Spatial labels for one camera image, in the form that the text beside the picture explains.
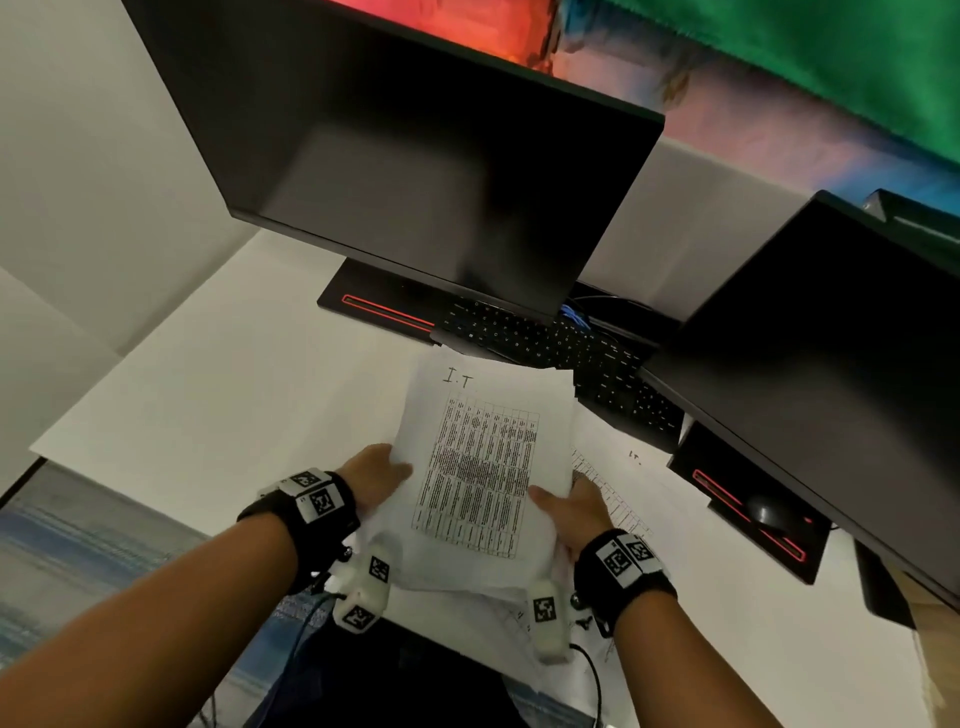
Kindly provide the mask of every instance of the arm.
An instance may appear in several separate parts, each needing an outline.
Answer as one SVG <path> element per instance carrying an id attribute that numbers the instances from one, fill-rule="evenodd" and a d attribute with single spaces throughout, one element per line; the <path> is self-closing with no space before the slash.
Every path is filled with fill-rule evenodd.
<path id="1" fill-rule="evenodd" d="M 338 473 L 361 512 L 410 475 L 370 446 Z M 0 673 L 4 725 L 182 726 L 287 593 L 297 552 L 273 514 L 243 519 L 94 606 Z"/>
<path id="2" fill-rule="evenodd" d="M 599 489 L 578 477 L 570 497 L 531 486 L 574 563 L 613 528 Z M 677 600 L 650 591 L 620 614 L 613 641 L 644 728 L 776 728 L 780 724 L 693 625 Z"/>

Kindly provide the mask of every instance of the computer mouse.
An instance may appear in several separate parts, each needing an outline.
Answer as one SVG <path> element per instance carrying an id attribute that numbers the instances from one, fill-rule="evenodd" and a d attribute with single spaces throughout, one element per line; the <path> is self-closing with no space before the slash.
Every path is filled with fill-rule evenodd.
<path id="1" fill-rule="evenodd" d="M 782 501 L 770 496 L 747 499 L 747 514 L 761 528 L 776 534 L 797 534 L 803 530 L 802 519 Z"/>

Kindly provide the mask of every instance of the black wristband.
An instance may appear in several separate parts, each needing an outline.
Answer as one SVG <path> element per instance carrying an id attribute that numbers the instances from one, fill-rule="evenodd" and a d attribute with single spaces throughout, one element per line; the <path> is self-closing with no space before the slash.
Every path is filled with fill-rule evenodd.
<path id="1" fill-rule="evenodd" d="M 343 552 L 343 540 L 360 527 L 356 500 L 347 482 L 336 473 L 311 468 L 272 486 L 237 516 L 273 513 L 283 521 L 297 550 L 297 577 L 288 594 L 297 594 L 313 581 L 312 572 L 329 570 Z"/>
<path id="2" fill-rule="evenodd" d="M 639 536 L 614 528 L 597 536 L 580 552 L 573 568 L 577 596 L 593 610 L 605 637 L 617 618 L 644 592 L 658 590 L 674 597 L 663 564 Z"/>

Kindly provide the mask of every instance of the black keyboard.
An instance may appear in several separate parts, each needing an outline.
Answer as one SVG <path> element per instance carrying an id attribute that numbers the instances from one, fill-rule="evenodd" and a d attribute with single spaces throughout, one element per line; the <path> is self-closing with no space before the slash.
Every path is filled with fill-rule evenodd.
<path id="1" fill-rule="evenodd" d="M 577 327 L 566 318 L 551 326 L 479 302 L 455 303 L 438 326 L 464 342 L 454 349 L 491 352 L 528 367 L 572 369 L 577 400 L 617 429 L 672 452 L 680 439 L 684 412 L 637 376 L 653 347 L 629 348 Z"/>

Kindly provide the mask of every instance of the green curtain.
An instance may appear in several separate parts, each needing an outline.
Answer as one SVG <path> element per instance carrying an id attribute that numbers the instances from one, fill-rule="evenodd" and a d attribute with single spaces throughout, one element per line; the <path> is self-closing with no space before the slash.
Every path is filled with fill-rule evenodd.
<path id="1" fill-rule="evenodd" d="M 610 0 L 960 162 L 960 0 Z"/>

